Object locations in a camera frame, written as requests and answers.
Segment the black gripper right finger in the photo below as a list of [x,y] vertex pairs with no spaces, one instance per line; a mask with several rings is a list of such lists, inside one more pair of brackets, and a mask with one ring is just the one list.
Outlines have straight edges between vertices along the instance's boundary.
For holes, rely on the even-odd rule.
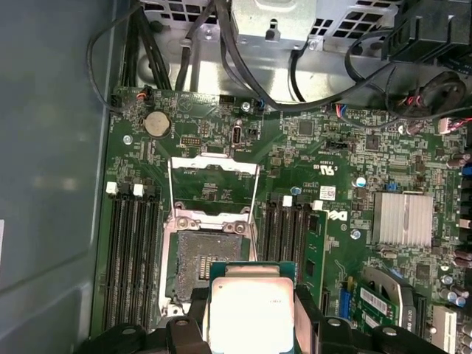
[[381,325],[367,335],[336,317],[326,317],[313,301],[308,287],[294,291],[294,335],[298,353],[434,354],[442,350],[398,326]]

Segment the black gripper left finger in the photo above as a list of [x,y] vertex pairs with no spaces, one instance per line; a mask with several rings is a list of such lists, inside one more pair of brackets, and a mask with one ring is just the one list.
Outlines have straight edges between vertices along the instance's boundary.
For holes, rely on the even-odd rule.
[[208,288],[192,291],[186,316],[172,317],[164,327],[151,333],[137,324],[118,324],[94,339],[84,341],[78,353],[210,353],[202,326],[209,295]]

